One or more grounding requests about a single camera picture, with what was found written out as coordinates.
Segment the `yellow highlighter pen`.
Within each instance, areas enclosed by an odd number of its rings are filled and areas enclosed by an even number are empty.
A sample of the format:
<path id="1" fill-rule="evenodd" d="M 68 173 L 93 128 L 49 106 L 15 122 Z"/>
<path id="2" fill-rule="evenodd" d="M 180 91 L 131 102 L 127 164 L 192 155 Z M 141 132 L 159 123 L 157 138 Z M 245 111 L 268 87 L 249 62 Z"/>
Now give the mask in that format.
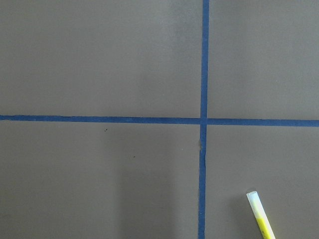
<path id="1" fill-rule="evenodd" d="M 256 222 L 264 239 L 275 239 L 274 232 L 269 223 L 268 217 L 260 200 L 257 191 L 251 191 L 246 194 L 251 206 Z"/>

